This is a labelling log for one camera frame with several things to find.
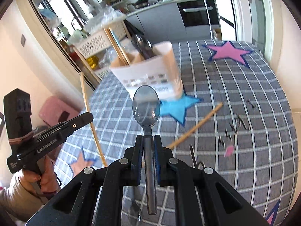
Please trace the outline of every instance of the orange star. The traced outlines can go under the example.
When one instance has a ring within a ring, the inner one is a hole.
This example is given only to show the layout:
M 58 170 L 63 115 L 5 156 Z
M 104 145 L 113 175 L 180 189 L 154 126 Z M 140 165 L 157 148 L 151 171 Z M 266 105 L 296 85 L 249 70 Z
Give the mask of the orange star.
M 79 156 L 76 161 L 70 164 L 71 170 L 73 172 L 73 177 L 79 174 L 86 167 L 91 167 L 95 163 L 95 160 L 86 160 L 85 154 L 82 151 L 79 153 Z

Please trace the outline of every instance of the spoon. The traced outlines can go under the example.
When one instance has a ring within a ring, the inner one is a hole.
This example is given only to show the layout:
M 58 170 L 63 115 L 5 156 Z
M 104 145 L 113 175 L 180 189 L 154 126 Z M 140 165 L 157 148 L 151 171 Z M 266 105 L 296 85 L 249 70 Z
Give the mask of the spoon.
M 131 198 L 132 204 L 131 204 L 131 207 L 128 209 L 128 214 L 137 217 L 138 221 L 139 221 L 138 225 L 140 225 L 142 222 L 142 211 L 135 201 L 135 189 L 136 188 L 133 187 L 133 196 Z M 129 216 L 128 216 L 128 219 L 131 222 L 132 226 L 137 226 L 136 219 L 129 217 Z
M 133 98 L 133 114 L 143 128 L 143 150 L 146 179 L 147 212 L 157 214 L 156 178 L 154 160 L 154 138 L 152 128 L 160 114 L 160 101 L 155 90 L 143 85 L 137 89 Z
M 156 56 L 153 52 L 152 43 L 143 35 L 135 34 L 132 36 L 131 41 L 134 47 L 142 54 L 145 59 L 150 59 Z

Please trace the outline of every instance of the oven handle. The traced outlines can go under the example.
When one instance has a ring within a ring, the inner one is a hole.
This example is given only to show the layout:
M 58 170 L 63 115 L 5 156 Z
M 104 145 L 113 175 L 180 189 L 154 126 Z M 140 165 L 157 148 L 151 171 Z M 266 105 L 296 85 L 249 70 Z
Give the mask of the oven handle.
M 183 12 L 185 13 L 193 13 L 193 12 L 200 12 L 200 11 L 206 11 L 206 7 L 194 7 L 194 8 L 183 8 Z

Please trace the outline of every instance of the hand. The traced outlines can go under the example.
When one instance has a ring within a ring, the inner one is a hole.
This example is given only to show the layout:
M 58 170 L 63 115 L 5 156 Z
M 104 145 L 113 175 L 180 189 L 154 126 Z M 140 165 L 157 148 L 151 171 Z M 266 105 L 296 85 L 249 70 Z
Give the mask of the hand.
M 30 193 L 36 195 L 37 192 L 31 185 L 32 182 L 40 181 L 41 192 L 48 193 L 54 192 L 58 188 L 57 176 L 54 171 L 54 165 L 52 164 L 50 158 L 45 156 L 44 160 L 45 172 L 42 174 L 42 177 L 29 170 L 20 170 L 18 171 L 18 177 L 21 185 Z

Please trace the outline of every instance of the pink stool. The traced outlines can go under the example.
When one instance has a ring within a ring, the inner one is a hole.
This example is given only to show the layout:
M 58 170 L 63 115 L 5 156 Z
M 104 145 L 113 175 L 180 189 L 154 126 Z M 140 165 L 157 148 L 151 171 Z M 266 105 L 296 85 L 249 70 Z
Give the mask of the pink stool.
M 47 98 L 43 104 L 39 117 L 49 126 L 53 127 L 56 124 L 68 121 L 76 116 L 79 112 L 58 99 L 55 96 Z

